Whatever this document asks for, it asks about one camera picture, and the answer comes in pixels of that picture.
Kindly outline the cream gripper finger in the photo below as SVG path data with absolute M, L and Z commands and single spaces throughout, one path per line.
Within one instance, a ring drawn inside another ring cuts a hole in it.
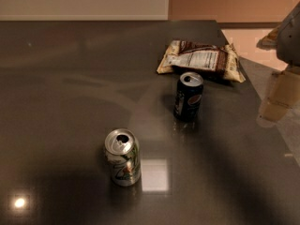
M 259 117 L 277 122 L 299 101 L 300 67 L 287 66 L 283 71 L 273 71 L 266 85 Z

